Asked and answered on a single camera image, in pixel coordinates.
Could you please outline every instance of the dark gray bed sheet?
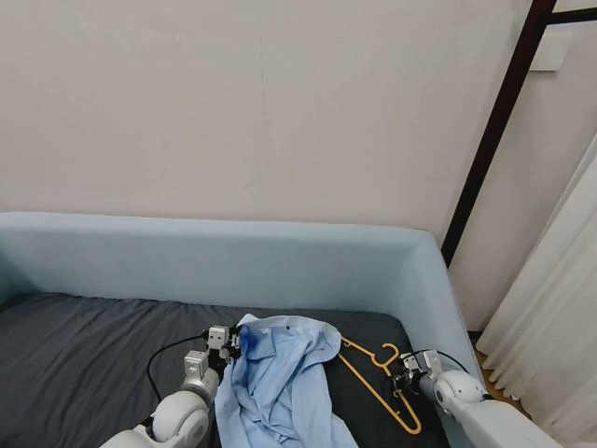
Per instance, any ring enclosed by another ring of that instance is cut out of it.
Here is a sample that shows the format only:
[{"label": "dark gray bed sheet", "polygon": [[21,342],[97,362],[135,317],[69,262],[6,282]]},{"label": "dark gray bed sheet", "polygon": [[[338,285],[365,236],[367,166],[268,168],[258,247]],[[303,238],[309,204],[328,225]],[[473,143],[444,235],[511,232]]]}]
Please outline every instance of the dark gray bed sheet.
[{"label": "dark gray bed sheet", "polygon": [[[306,315],[329,322],[375,352],[382,343],[410,349],[402,326],[389,315],[64,294],[21,296],[0,310],[0,446],[93,448],[134,427],[157,405],[145,377],[151,354],[209,326],[232,325],[246,313]],[[153,372],[162,395],[177,390],[184,377],[183,356],[199,344],[182,344],[156,359]],[[354,349],[344,348],[342,353],[388,402],[396,403],[389,381],[367,357]],[[449,446],[426,400],[409,396],[423,423],[421,435],[413,437],[337,357],[325,367],[334,413],[346,422],[361,448]],[[402,415],[408,420],[406,410]],[[219,446],[215,425],[201,446]]]}]

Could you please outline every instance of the floor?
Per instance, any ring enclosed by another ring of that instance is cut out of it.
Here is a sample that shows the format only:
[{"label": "floor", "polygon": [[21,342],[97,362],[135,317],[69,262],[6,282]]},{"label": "floor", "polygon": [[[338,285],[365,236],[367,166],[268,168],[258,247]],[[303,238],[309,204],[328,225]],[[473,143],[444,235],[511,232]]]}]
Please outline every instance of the floor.
[{"label": "floor", "polygon": [[[475,349],[475,355],[477,356],[477,361],[481,365],[483,363],[483,361],[485,360],[486,356],[483,355],[481,352],[477,351],[477,349]],[[487,391],[490,393],[490,395],[494,399],[499,399],[500,401],[504,401],[506,403],[511,404],[516,409],[518,409],[520,412],[522,412],[524,415],[526,415],[527,418],[531,419],[531,416],[526,411],[524,411],[524,409],[522,408],[520,401],[515,401],[513,399],[505,398],[502,395],[501,390],[497,390],[497,389],[495,389],[495,387],[493,387],[493,383],[490,383],[490,381],[489,381],[489,375],[492,373],[492,371],[486,371],[484,369],[481,369],[481,370],[483,371],[483,379],[485,380],[485,387],[487,388]]]}]

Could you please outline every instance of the white wall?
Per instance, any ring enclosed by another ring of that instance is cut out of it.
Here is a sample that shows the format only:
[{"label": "white wall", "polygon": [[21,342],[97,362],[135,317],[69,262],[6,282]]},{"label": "white wall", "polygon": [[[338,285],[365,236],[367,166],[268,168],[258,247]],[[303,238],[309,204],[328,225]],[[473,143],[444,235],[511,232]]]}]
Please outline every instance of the white wall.
[{"label": "white wall", "polygon": [[438,238],[528,0],[5,0],[0,209]]},{"label": "white wall", "polygon": [[451,265],[469,329],[506,295],[597,133],[597,23],[563,27],[574,41],[562,69],[529,74]]}]

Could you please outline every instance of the sheer curtain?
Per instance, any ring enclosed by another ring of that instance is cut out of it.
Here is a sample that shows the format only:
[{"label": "sheer curtain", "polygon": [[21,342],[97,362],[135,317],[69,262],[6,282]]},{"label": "sheer curtain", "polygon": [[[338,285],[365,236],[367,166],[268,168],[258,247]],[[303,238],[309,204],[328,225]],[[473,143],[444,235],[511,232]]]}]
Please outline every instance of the sheer curtain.
[{"label": "sheer curtain", "polygon": [[597,136],[477,344],[492,381],[569,447],[597,447]]}]

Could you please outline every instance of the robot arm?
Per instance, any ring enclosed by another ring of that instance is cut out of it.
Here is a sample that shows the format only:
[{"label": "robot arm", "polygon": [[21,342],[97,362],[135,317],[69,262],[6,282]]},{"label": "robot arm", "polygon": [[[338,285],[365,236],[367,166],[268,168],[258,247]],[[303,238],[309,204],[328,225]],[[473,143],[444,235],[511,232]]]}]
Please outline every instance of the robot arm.
[{"label": "robot arm", "polygon": [[465,371],[444,371],[438,352],[401,357],[395,387],[420,390],[463,427],[478,448],[562,448],[514,407],[487,399],[481,382]]},{"label": "robot arm", "polygon": [[224,369],[240,356],[240,328],[211,327],[207,350],[185,356],[181,390],[163,399],[156,411],[135,429],[119,432],[101,448],[194,448],[209,425]]}]

